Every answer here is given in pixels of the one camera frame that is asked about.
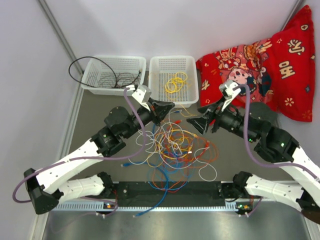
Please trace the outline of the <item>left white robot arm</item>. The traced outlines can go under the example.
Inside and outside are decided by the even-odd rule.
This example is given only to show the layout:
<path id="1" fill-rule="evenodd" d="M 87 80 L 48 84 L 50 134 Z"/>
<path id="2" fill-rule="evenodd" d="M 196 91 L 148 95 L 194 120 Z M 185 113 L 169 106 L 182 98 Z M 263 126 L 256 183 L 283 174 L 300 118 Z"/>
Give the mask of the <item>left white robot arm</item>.
<path id="1" fill-rule="evenodd" d="M 56 162 L 52 168 L 37 172 L 30 168 L 24 172 L 25 183 L 35 213 L 45 214 L 58 204 L 82 197 L 109 198 L 115 189 L 111 176 L 102 171 L 93 176 L 73 180 L 88 167 L 111 158 L 122 150 L 124 139 L 141 130 L 150 122 L 159 125 L 175 107 L 173 102 L 150 98 L 147 107 L 140 106 L 130 114 L 123 106 L 111 109 L 105 126 L 77 150 Z"/>

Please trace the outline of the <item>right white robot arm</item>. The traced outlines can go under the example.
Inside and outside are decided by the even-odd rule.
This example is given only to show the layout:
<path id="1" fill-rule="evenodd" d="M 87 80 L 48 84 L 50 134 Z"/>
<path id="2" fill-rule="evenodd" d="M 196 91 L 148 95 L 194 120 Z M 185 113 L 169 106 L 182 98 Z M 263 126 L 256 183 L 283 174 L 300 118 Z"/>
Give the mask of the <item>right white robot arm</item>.
<path id="1" fill-rule="evenodd" d="M 218 103 L 210 105 L 202 116 L 188 118 L 198 132 L 205 134 L 209 124 L 215 133 L 223 128 L 245 140 L 256 142 L 254 151 L 265 161 L 264 168 L 280 168 L 297 185 L 276 183 L 253 173 L 241 171 L 232 179 L 234 194 L 239 198 L 256 196 L 290 206 L 310 221 L 320 222 L 320 168 L 303 150 L 299 142 L 287 131 L 276 127 L 277 114 L 262 102 L 254 102 L 241 115 L 231 107 L 220 109 Z"/>

